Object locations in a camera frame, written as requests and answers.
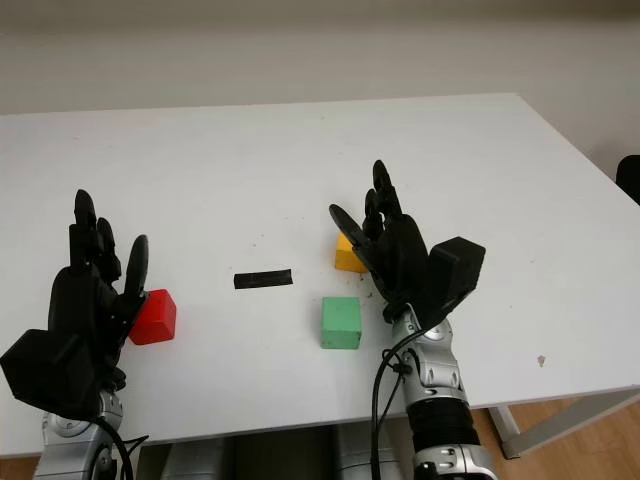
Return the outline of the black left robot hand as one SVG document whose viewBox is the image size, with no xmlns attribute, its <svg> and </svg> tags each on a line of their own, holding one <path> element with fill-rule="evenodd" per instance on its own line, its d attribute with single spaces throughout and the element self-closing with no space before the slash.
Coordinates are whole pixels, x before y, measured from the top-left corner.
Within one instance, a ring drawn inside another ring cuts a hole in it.
<svg viewBox="0 0 640 480">
<path fill-rule="evenodd" d="M 118 391 L 126 385 L 126 374 L 118 367 L 121 349 L 149 297 L 144 290 L 149 242 L 144 234 L 135 239 L 123 269 L 111 225 L 96 215 L 83 189 L 75 195 L 74 215 L 70 264 L 54 279 L 48 327 L 85 340 L 99 387 Z"/>
</svg>

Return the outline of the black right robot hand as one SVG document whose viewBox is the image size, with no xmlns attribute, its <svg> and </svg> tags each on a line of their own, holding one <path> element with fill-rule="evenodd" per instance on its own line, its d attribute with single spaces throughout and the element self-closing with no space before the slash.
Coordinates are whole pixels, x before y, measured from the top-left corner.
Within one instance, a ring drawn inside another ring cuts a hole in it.
<svg viewBox="0 0 640 480">
<path fill-rule="evenodd" d="M 402 211 L 384 163 L 372 168 L 373 187 L 365 195 L 365 219 L 356 221 L 340 206 L 329 213 L 365 265 L 387 302 L 384 319 L 392 322 L 411 309 L 423 329 L 437 323 L 428 299 L 428 251 L 413 218 Z"/>
</svg>

